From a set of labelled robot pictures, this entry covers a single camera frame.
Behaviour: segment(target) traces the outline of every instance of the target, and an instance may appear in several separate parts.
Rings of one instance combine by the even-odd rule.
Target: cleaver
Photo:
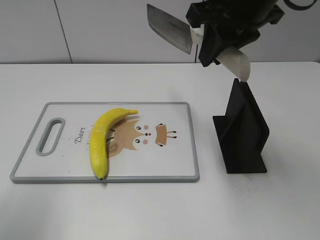
[[[187,23],[150,4],[146,5],[146,12],[149,26],[154,32],[176,48],[191,54],[192,28]],[[251,71],[249,58],[236,47],[227,47],[216,59],[241,82],[248,80]]]

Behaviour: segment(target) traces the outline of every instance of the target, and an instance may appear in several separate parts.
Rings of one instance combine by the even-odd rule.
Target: white tabletop
[[[314,62],[251,65],[248,84],[270,128],[268,172],[227,174],[212,121],[233,84],[223,66],[0,65],[0,239],[319,239],[319,77]],[[12,183],[45,103],[70,101],[188,102],[200,180]]]

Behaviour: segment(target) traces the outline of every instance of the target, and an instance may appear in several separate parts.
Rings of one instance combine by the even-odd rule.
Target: banana stem
[[[134,115],[134,114],[139,114],[139,111],[138,110],[129,110],[129,115]]]

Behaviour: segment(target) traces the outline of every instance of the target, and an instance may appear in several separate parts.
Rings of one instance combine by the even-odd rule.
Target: yellow banana
[[[94,175],[102,180],[107,173],[106,138],[110,129],[128,115],[138,114],[138,110],[114,108],[96,121],[90,136],[90,162]]]

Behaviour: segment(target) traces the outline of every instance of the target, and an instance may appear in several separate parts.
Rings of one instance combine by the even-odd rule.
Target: black plastic base
[[[261,151],[269,128],[246,82],[233,82],[224,116],[213,116],[228,174],[266,173]]]

